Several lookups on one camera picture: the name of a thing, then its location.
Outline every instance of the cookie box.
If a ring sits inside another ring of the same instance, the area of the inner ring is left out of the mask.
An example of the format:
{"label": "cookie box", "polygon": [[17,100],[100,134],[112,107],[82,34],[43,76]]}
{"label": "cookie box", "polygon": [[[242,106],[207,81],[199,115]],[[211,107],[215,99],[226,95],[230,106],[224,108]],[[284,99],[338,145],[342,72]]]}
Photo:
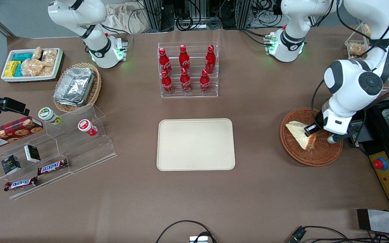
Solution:
{"label": "cookie box", "polygon": [[40,131],[43,131],[42,123],[30,116],[12,121],[0,126],[0,146]]}

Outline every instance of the emergency stop button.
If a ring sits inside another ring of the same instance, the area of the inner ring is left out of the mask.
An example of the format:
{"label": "emergency stop button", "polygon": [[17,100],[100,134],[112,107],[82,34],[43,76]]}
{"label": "emergency stop button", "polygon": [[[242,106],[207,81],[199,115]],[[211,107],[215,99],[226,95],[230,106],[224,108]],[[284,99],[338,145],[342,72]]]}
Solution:
{"label": "emergency stop button", "polygon": [[373,167],[375,167],[376,169],[380,169],[380,170],[387,170],[388,169],[388,163],[386,162],[386,160],[384,158],[377,157],[373,161]]}

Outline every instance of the coca-cola bottle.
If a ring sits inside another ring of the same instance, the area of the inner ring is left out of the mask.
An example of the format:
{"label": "coca-cola bottle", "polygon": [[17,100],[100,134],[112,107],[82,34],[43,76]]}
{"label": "coca-cola bottle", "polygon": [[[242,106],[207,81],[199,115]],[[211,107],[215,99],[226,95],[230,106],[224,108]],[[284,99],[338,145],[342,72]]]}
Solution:
{"label": "coca-cola bottle", "polygon": [[190,72],[190,57],[187,54],[185,45],[179,46],[179,51],[179,65],[181,68],[187,69],[187,72]]}
{"label": "coca-cola bottle", "polygon": [[214,46],[208,46],[208,53],[205,57],[205,68],[207,69],[209,74],[214,72],[214,67],[216,65],[216,54],[214,54]]}
{"label": "coca-cola bottle", "polygon": [[173,89],[172,80],[168,76],[168,71],[166,70],[162,71],[162,86],[163,86],[163,91],[166,94],[173,94],[175,91]]}
{"label": "coca-cola bottle", "polygon": [[208,77],[207,69],[202,70],[200,82],[202,94],[208,94],[210,92],[210,77]]}
{"label": "coca-cola bottle", "polygon": [[191,85],[190,85],[190,77],[187,74],[187,68],[181,68],[181,77],[179,80],[181,81],[182,92],[190,93]]}
{"label": "coca-cola bottle", "polygon": [[170,66],[170,60],[169,57],[166,55],[165,48],[160,48],[159,54],[160,54],[159,63],[160,63],[160,67],[162,68],[162,71],[166,70],[168,71],[168,74],[170,74],[172,72],[172,67]]}

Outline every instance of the small black box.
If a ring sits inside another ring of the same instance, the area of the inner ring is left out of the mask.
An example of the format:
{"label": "small black box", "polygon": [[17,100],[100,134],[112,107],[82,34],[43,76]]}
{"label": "small black box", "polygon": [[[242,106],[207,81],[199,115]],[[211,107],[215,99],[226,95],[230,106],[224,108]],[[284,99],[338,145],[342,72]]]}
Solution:
{"label": "small black box", "polygon": [[20,169],[20,163],[17,160],[17,157],[14,155],[5,158],[3,161],[1,161],[1,164],[3,165],[4,172],[6,175],[13,174],[15,171],[18,171]]}
{"label": "small black box", "polygon": [[26,159],[28,161],[38,163],[40,162],[40,155],[38,154],[38,149],[35,146],[32,145],[26,145],[25,146],[25,154],[26,154]]}

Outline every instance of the red button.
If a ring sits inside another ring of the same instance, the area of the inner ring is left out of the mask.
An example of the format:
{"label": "red button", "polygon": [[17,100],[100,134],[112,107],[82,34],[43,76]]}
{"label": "red button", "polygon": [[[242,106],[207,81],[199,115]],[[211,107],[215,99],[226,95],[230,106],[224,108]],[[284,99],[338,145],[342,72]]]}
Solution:
{"label": "red button", "polygon": [[375,159],[373,161],[373,166],[376,168],[376,169],[383,169],[384,168],[384,164],[382,162],[382,160],[379,160],[379,159]]}

